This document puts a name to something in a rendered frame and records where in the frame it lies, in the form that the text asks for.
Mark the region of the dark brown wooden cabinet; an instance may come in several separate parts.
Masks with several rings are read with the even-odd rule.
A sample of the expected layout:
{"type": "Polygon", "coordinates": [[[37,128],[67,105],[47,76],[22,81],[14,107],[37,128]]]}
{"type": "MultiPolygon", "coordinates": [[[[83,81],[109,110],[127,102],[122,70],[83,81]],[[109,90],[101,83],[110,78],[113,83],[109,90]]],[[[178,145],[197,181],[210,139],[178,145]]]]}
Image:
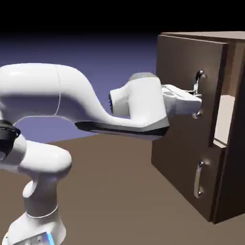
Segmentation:
{"type": "Polygon", "coordinates": [[[225,148],[225,153],[212,223],[245,214],[245,32],[181,32],[160,35],[228,44],[213,139],[215,145],[225,148]]]}

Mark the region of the large dark brown cabinet door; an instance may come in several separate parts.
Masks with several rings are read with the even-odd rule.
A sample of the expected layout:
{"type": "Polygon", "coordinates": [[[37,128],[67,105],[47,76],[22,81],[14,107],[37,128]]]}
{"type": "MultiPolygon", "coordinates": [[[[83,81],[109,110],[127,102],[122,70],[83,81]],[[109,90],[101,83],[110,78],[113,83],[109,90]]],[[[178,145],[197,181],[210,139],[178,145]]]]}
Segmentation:
{"type": "Polygon", "coordinates": [[[196,74],[202,70],[206,75],[198,86],[202,95],[200,117],[177,115],[170,126],[207,147],[213,144],[227,53],[227,43],[167,35],[157,40],[156,74],[162,84],[192,90],[196,74]]]}

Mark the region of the small dark brown cabinet door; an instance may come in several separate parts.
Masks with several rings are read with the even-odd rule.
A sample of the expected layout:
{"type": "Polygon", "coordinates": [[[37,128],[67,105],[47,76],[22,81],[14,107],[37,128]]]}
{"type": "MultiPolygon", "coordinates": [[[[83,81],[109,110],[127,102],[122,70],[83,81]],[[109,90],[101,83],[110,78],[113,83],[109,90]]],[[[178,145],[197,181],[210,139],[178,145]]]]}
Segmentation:
{"type": "Polygon", "coordinates": [[[207,221],[213,222],[224,153],[225,148],[214,143],[211,147],[200,145],[170,126],[165,137],[153,141],[152,164],[207,221]],[[206,163],[200,178],[204,192],[197,199],[194,179],[200,161],[206,163]]]}

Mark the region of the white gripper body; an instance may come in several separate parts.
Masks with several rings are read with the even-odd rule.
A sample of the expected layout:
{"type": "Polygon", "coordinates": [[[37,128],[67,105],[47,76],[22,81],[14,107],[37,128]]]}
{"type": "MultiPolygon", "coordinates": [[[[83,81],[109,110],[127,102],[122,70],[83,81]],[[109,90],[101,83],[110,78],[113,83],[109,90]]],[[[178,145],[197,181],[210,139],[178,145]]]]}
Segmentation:
{"type": "Polygon", "coordinates": [[[198,113],[201,109],[200,94],[182,90],[174,85],[166,84],[166,111],[170,115],[187,115],[198,113]]]}

